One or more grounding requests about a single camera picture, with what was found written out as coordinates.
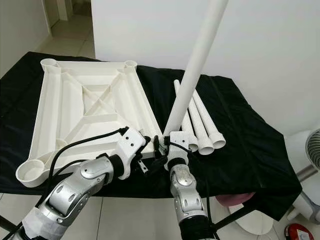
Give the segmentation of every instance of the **table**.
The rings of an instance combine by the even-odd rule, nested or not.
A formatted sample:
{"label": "table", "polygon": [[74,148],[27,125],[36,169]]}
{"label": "table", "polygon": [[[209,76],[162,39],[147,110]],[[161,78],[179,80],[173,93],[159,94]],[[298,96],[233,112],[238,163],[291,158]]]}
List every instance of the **table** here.
{"label": "table", "polygon": [[[28,52],[3,76],[0,81],[1,193],[41,195],[44,190],[44,185],[23,186],[15,172],[29,155],[44,74],[40,61],[46,58],[97,61]],[[184,71],[139,65],[136,72],[164,131],[176,97],[173,81],[181,80]],[[216,223],[215,228],[222,228],[253,210],[279,221],[302,191],[289,162],[283,135],[252,109],[232,79],[201,75],[196,89],[226,139],[226,146],[210,155],[196,153],[205,169],[199,168],[196,161],[189,161],[199,194],[206,196],[206,179],[210,196],[255,192],[242,209]],[[153,159],[144,162],[148,167]],[[161,168],[147,180],[140,172],[134,172],[126,180],[114,180],[96,196],[171,198],[169,173]]]}

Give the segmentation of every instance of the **pipe end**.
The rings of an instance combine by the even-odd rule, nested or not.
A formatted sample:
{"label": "pipe end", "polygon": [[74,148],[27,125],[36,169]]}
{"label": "pipe end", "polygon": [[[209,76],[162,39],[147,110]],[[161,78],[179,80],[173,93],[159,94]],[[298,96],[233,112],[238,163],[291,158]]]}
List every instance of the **pipe end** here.
{"label": "pipe end", "polygon": [[214,149],[220,149],[226,145],[226,140],[220,132],[213,132],[209,135]]}
{"label": "pipe end", "polygon": [[194,153],[198,150],[198,139],[192,133],[189,134],[189,149]]}
{"label": "pipe end", "polygon": [[198,139],[198,151],[201,155],[209,155],[214,152],[214,145],[208,137]]}

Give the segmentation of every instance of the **table leg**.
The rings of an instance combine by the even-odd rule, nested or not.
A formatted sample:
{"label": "table leg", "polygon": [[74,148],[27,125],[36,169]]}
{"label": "table leg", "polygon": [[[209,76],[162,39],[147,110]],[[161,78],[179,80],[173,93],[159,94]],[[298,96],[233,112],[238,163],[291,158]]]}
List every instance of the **table leg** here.
{"label": "table leg", "polygon": [[0,228],[3,228],[8,232],[11,232],[16,229],[16,225],[14,225],[12,222],[0,215]]}
{"label": "table leg", "polygon": [[256,209],[256,206],[244,206],[243,208],[239,209],[238,211],[235,211],[234,213],[230,214],[229,216],[225,217],[221,221],[214,224],[214,229],[218,230],[223,228],[224,226],[232,223],[233,221],[243,217],[244,215],[247,215],[251,213],[253,210]]}

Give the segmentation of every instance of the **pink object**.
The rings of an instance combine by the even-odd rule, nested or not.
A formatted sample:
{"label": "pink object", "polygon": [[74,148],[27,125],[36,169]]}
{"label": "pink object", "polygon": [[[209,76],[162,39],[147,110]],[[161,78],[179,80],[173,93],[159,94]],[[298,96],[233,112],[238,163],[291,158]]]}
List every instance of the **pink object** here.
{"label": "pink object", "polygon": [[230,207],[230,206],[239,205],[248,201],[250,198],[252,198],[254,194],[255,192],[243,193],[243,194],[226,194],[226,195],[215,196],[215,198],[218,200],[218,202],[222,206]]}

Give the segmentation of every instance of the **black cable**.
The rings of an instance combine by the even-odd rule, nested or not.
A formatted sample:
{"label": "black cable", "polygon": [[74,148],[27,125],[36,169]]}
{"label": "black cable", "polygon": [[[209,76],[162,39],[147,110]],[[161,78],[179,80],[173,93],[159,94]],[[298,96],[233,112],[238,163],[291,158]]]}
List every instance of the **black cable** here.
{"label": "black cable", "polygon": [[[192,153],[191,151],[189,151],[188,149],[186,149],[185,147],[177,144],[177,143],[174,143],[174,142],[169,142],[170,145],[173,145],[173,146],[176,146],[184,151],[186,151],[188,154],[190,154],[198,163],[199,165],[201,166],[202,168],[202,171],[205,172],[205,167],[203,166],[203,164],[200,162],[200,160],[197,158],[197,156]],[[208,184],[208,178],[207,178],[207,175],[204,174],[204,177],[205,177],[205,189],[206,189],[206,211],[207,211],[207,214],[208,214],[208,221],[209,221],[209,224],[210,224],[210,227],[211,227],[211,230],[213,231],[213,235],[214,237],[217,239],[217,240],[220,240],[217,232],[214,230],[213,226],[214,226],[214,223],[212,222],[212,217],[211,217],[211,211],[210,211],[210,191],[209,191],[209,184]]]}
{"label": "black cable", "polygon": [[76,163],[82,163],[84,161],[88,161],[87,159],[79,159],[79,160],[75,160],[75,161],[71,161],[68,164],[64,165],[62,168],[60,168],[53,176],[52,179],[54,180],[63,170],[65,170],[67,167],[76,164]]}
{"label": "black cable", "polygon": [[[35,207],[38,208],[40,206],[40,204],[45,200],[45,198],[47,197],[47,195],[49,194],[50,190],[51,190],[51,185],[52,185],[52,181],[53,181],[53,173],[54,173],[54,169],[55,169],[55,165],[56,165],[56,162],[59,158],[59,156],[67,149],[71,148],[71,147],[74,147],[76,145],[79,145],[79,144],[83,144],[83,143],[87,143],[87,142],[90,142],[90,141],[94,141],[94,140],[97,140],[97,139],[102,139],[102,138],[106,138],[106,137],[109,137],[111,135],[114,135],[114,134],[117,134],[117,133],[120,133],[121,135],[123,135],[126,131],[128,130],[128,127],[124,127],[124,128],[119,128],[115,131],[112,131],[112,132],[108,132],[108,133],[105,133],[105,134],[101,134],[101,135],[98,135],[98,136],[93,136],[93,137],[89,137],[89,138],[86,138],[86,139],[83,139],[83,140],[79,140],[79,141],[75,141],[75,142],[72,142],[70,143],[69,145],[61,148],[57,153],[56,155],[54,156],[52,162],[51,162],[51,166],[50,166],[50,170],[49,170],[49,176],[48,176],[48,179],[47,179],[47,183],[46,183],[46,189],[44,190],[44,193],[42,194],[42,196],[40,197],[39,201],[35,204]],[[8,240],[13,234],[15,234],[19,228],[21,228],[22,226],[22,222],[20,222],[16,228],[9,232],[2,240]]]}
{"label": "black cable", "polygon": [[120,133],[120,132],[123,132],[123,131],[127,131],[127,128],[119,128],[118,130],[115,130],[115,131],[112,131],[112,132],[109,132],[109,133],[105,133],[105,134],[101,134],[101,135],[98,135],[98,136],[93,136],[93,137],[89,137],[89,138],[86,138],[86,139],[83,139],[83,140],[79,140],[79,141],[75,141],[73,143],[70,143],[69,145],[61,148],[57,153],[56,155],[54,156],[53,160],[52,160],[52,163],[51,163],[51,166],[50,166],[50,171],[49,171],[49,176],[48,176],[48,179],[47,179],[47,186],[46,186],[46,189],[42,195],[42,200],[44,200],[47,195],[49,194],[50,190],[51,190],[51,184],[52,184],[52,177],[53,177],[53,173],[54,173],[54,169],[55,169],[55,165],[56,165],[56,162],[59,158],[59,156],[67,149],[71,148],[71,147],[74,147],[76,145],[79,145],[79,144],[83,144],[83,143],[86,143],[86,142],[90,142],[90,141],[94,141],[94,140],[97,140],[97,139],[102,139],[102,138],[106,138],[106,137],[109,137],[111,135],[114,135],[116,133]]}

